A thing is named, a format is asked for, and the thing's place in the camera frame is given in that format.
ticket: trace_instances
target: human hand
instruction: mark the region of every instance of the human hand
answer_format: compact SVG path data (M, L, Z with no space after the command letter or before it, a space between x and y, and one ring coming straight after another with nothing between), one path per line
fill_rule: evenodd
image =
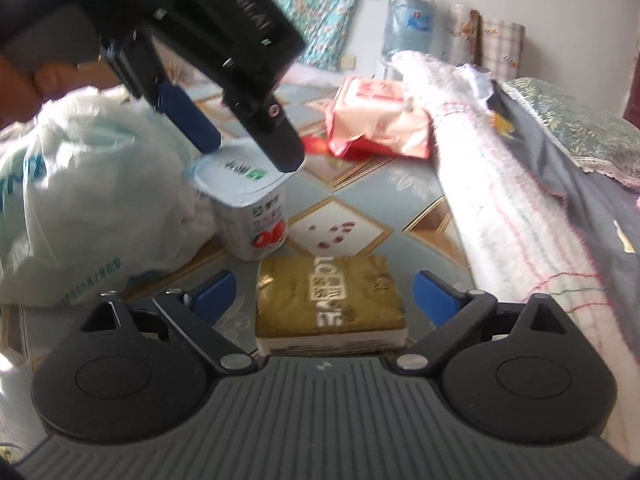
M29 77L0 56L0 130L15 121L29 121L43 102L60 99L72 90L84 86L105 89L119 83L110 67L101 61L81 66L46 63Z

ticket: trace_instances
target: white wall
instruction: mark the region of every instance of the white wall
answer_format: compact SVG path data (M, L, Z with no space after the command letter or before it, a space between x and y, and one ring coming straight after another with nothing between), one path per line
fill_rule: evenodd
M535 76L596 108L619 113L633 70L640 0L436 0L467 4L487 17L527 27L522 76ZM346 54L371 76L382 45L386 0L361 0ZM442 52L440 39L432 53Z

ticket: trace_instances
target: green floral cushion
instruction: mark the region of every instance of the green floral cushion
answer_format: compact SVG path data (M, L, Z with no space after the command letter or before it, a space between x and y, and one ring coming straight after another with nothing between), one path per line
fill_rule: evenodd
M506 90L529 105L556 145L584 171L606 174L640 190L640 130L631 123L593 112L539 79L516 79Z

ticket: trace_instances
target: white plastic cup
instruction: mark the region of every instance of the white plastic cup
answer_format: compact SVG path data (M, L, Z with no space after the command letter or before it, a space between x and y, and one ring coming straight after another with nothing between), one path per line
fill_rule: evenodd
M188 169L193 185L211 197L226 250L261 260L287 238L282 173L252 139L232 140Z

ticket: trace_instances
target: striped towel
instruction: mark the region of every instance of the striped towel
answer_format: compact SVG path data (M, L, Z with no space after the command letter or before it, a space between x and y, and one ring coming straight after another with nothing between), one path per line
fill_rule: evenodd
M440 181L478 287L505 302L550 294L571 315L618 383L604 438L640 463L640 367L561 203L503 145L454 67L415 52L394 65L434 117Z

